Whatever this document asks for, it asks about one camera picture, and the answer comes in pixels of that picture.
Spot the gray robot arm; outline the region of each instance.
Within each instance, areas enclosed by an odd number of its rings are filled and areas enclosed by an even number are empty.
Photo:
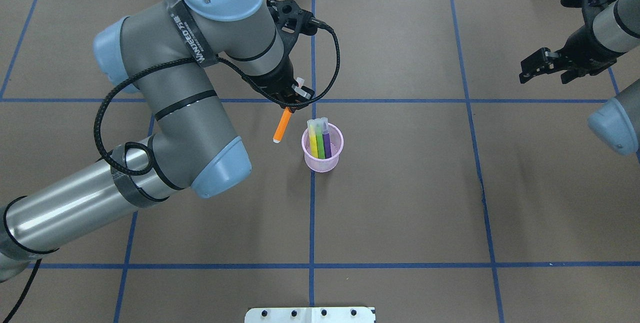
[[[560,0],[582,8],[584,25],[551,52],[541,48],[522,60],[520,83],[560,71],[563,84],[598,75],[617,58],[640,45],[640,0]],[[611,98],[588,118],[590,129],[621,155],[638,152],[640,140],[640,80]]]
[[[131,149],[137,147],[131,142],[107,155],[136,174],[101,159],[9,203],[0,227],[0,282],[62,245],[181,189],[190,187],[209,198],[244,180],[252,169],[249,156],[203,67],[225,61],[274,102],[306,107],[321,96],[312,99],[313,90],[297,86],[289,53],[299,33],[312,35],[323,25],[293,1],[164,0],[98,34],[98,65],[115,84],[150,67],[183,61],[129,86],[142,92],[162,133],[137,142],[152,157]],[[217,57],[221,52],[230,61]]]

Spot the white metal plate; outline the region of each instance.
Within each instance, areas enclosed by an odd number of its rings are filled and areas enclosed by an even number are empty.
[[[374,307],[253,308],[244,323],[375,323],[375,312]]]

